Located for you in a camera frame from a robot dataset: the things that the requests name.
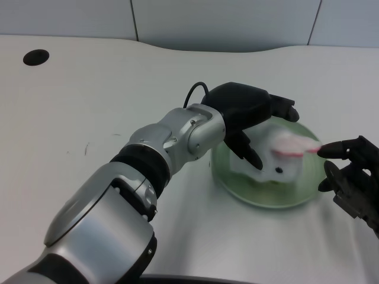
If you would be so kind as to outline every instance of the white tabletop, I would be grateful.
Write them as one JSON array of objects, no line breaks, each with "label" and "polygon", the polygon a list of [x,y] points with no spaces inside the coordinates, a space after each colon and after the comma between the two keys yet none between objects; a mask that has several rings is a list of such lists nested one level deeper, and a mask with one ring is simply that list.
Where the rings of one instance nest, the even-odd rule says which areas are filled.
[{"label": "white tabletop", "polygon": [[[49,60],[24,65],[34,49],[49,51]],[[294,99],[300,122],[324,143],[364,135],[379,145],[379,49],[205,53],[3,35],[0,62],[0,281],[38,257],[55,213],[133,131],[180,107],[200,80],[210,89],[234,81]],[[201,98],[199,90],[191,101]],[[379,241],[331,193],[288,210],[255,208],[214,185],[209,161],[207,153],[187,164],[163,192],[147,273],[379,282]]]}]

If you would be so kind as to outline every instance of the pink rabbit ear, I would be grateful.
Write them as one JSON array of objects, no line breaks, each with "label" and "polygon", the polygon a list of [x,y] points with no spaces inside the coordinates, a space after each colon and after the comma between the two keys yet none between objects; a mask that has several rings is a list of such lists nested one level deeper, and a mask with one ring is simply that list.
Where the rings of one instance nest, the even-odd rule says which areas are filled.
[{"label": "pink rabbit ear", "polygon": [[315,153],[321,143],[305,136],[295,135],[289,131],[279,133],[272,141],[272,151],[287,157],[303,157],[304,152]]}]

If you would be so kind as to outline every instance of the green plate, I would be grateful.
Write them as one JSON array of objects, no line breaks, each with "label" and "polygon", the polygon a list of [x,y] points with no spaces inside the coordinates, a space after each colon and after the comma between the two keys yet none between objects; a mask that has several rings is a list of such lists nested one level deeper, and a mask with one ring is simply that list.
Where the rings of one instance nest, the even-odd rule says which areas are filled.
[{"label": "green plate", "polygon": [[[270,118],[272,123],[283,125],[293,133],[319,140],[300,123],[281,118]],[[230,149],[221,143],[212,149],[211,165],[214,180],[225,187],[235,197],[256,206],[266,208],[288,208],[314,198],[319,183],[325,178],[324,162],[316,154],[305,153],[303,172],[294,183],[256,182],[250,177],[233,173],[229,167]]]}]

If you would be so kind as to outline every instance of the white plush bunny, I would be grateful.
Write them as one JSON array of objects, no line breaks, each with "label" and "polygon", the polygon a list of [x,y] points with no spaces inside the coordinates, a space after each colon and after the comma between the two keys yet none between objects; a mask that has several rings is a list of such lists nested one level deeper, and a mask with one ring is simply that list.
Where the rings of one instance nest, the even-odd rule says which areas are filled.
[{"label": "white plush bunny", "polygon": [[304,152],[315,153],[321,147],[320,142],[296,135],[289,129],[269,121],[248,128],[244,132],[250,139],[250,147],[261,158],[263,169],[256,169],[230,151],[230,170],[248,175],[258,182],[295,181],[303,169]]}]

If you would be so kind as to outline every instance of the black cable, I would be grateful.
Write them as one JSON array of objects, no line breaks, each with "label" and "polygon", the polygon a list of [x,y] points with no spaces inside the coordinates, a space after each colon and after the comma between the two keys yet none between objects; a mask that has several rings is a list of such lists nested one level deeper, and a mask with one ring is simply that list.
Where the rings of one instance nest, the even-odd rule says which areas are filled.
[{"label": "black cable", "polygon": [[209,97],[209,91],[208,91],[208,87],[207,87],[207,85],[206,85],[204,82],[197,82],[197,83],[196,83],[195,85],[193,85],[192,88],[189,90],[188,95],[187,95],[187,97],[185,98],[183,108],[186,108],[186,107],[187,107],[187,105],[188,105],[188,101],[190,100],[189,98],[191,97],[192,93],[194,92],[194,90],[195,90],[196,87],[198,87],[198,86],[202,86],[202,87],[204,88],[205,97],[206,97],[206,98]]}]

